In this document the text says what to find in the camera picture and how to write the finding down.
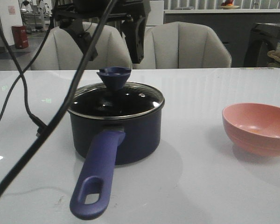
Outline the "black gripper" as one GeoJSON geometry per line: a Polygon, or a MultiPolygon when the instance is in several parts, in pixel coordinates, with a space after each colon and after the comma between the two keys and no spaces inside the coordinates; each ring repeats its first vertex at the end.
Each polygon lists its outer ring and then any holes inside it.
{"type": "Polygon", "coordinates": [[[64,30],[83,54],[92,42],[89,33],[92,22],[87,22],[88,26],[85,29],[82,19],[121,21],[132,63],[140,63],[144,58],[144,34],[150,12],[148,0],[74,0],[70,4],[58,5],[53,10],[56,21],[70,21],[64,30]]]}

